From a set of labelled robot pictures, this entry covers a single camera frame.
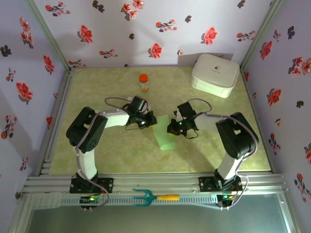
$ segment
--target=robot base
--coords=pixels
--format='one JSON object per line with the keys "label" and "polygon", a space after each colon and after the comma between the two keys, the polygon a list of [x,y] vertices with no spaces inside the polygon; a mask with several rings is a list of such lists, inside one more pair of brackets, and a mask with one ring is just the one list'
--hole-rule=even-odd
{"label": "robot base", "polygon": [[220,188],[218,185],[216,185],[215,177],[209,176],[209,177],[199,177],[199,186],[200,186],[200,192],[218,192],[218,191],[228,191],[228,192],[234,192],[234,191],[242,191],[243,187],[241,184],[241,179],[238,176],[235,176],[234,180],[232,180],[230,183],[228,183],[226,186]]}
{"label": "robot base", "polygon": [[[93,182],[103,186],[108,193],[112,193],[113,178],[99,178],[98,173],[91,179]],[[78,173],[76,177],[71,179],[70,193],[101,193],[101,189],[95,187],[85,179],[83,179]]]}

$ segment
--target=small plastic bottle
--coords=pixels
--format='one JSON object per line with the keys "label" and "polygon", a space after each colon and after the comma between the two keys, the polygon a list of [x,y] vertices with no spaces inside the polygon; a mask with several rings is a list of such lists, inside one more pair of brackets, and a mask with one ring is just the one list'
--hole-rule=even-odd
{"label": "small plastic bottle", "polygon": [[148,75],[141,74],[139,76],[139,85],[141,91],[148,91],[149,90],[149,83],[148,83]]}

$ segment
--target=table surface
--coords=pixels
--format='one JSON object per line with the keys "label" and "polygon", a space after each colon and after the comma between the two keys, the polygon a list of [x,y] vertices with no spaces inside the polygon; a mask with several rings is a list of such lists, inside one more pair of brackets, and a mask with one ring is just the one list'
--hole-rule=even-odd
{"label": "table surface", "polygon": [[[80,113],[89,106],[95,110],[111,110],[104,103],[106,97],[127,98],[135,95],[151,104],[155,116],[168,114],[174,118],[177,106],[192,98],[202,98],[213,106],[213,114],[230,115],[241,112],[259,136],[258,152],[247,159],[241,170],[270,170],[255,117],[241,75],[231,95],[220,98],[196,90],[190,85],[193,67],[127,67],[77,69],[70,88],[50,169],[51,175],[74,174],[77,170],[75,154],[66,130]],[[141,92],[138,76],[149,76],[149,91]],[[121,100],[113,101],[118,106]],[[196,112],[208,110],[206,103],[192,101]],[[152,128],[126,131],[117,126],[105,129],[95,149],[95,162],[99,173],[145,172],[213,172],[225,150],[218,132],[198,131],[196,139],[176,136],[176,148],[160,150]]]}

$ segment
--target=white plastic container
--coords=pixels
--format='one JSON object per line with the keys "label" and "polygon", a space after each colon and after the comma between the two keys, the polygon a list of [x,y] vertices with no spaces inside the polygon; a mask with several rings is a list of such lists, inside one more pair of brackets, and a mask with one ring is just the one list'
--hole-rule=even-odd
{"label": "white plastic container", "polygon": [[190,83],[193,88],[227,98],[239,73],[238,63],[203,53],[193,68]]}

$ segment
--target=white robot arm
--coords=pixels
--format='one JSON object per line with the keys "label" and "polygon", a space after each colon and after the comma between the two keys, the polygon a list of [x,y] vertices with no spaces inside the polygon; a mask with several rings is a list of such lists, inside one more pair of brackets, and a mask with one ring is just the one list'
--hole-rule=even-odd
{"label": "white robot arm", "polygon": [[104,129],[113,126],[128,126],[137,124],[140,129],[156,124],[153,111],[149,111],[148,103],[143,98],[135,96],[131,103],[120,109],[95,111],[85,107],[79,113],[66,132],[66,137],[77,153],[78,171],[76,177],[84,190],[91,191],[94,186],[88,180],[96,183],[98,171],[95,167],[94,150]]}
{"label": "white robot arm", "polygon": [[187,130],[218,131],[226,154],[215,170],[214,181],[218,190],[226,190],[235,180],[242,162],[257,150],[259,139],[242,113],[230,116],[196,114],[187,101],[177,107],[167,132],[187,137]]}

